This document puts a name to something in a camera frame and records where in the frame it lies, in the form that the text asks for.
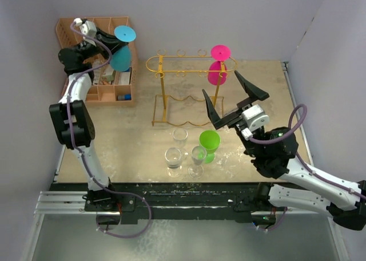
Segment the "blue plastic wine glass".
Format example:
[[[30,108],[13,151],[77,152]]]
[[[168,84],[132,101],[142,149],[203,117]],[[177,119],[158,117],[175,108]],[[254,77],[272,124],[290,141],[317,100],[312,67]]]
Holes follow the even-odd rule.
[[[113,53],[110,66],[118,72],[125,72],[132,62],[132,52],[128,44],[136,39],[136,32],[129,26],[121,25],[114,29],[114,35],[122,46]]]

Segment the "pink plastic wine glass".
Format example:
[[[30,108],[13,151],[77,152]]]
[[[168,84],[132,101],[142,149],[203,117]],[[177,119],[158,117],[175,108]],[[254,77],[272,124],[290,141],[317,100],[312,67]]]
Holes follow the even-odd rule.
[[[216,45],[210,51],[214,62],[211,64],[208,73],[208,81],[212,85],[222,85],[226,81],[227,73],[220,74],[221,66],[227,70],[224,61],[229,59],[231,55],[230,49],[225,45]]]

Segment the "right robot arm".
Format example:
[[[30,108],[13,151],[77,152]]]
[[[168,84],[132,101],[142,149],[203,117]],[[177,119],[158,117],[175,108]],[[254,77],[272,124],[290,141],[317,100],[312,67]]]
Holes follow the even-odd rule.
[[[328,174],[306,163],[298,153],[295,131],[307,115],[307,106],[300,104],[302,114],[295,125],[266,131],[269,116],[257,104],[269,98],[269,93],[253,85],[239,72],[235,75],[248,95],[236,109],[220,117],[207,93],[204,93],[208,117],[215,129],[233,128],[252,158],[257,172],[267,178],[279,179],[298,188],[286,188],[273,183],[260,183],[254,196],[260,210],[270,207],[299,208],[331,218],[349,230],[365,227],[365,181],[352,182]]]

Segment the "green plastic wine glass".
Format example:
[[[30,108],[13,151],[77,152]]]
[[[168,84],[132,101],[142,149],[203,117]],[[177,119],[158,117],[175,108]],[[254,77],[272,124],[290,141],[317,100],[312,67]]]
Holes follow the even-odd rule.
[[[213,130],[205,130],[199,136],[199,143],[206,150],[205,164],[211,163],[221,143],[219,134]]]

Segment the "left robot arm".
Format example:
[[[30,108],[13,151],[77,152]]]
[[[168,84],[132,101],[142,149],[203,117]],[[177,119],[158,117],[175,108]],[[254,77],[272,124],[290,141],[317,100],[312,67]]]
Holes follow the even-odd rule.
[[[49,107],[49,113],[58,141],[75,154],[86,173],[87,194],[83,197],[86,203],[111,211],[117,206],[118,197],[96,154],[96,131],[85,105],[95,70],[88,59],[100,54],[110,61],[124,43],[99,28],[88,29],[86,25],[81,25],[80,33],[85,37],[83,41],[58,53],[69,82],[63,97]]]

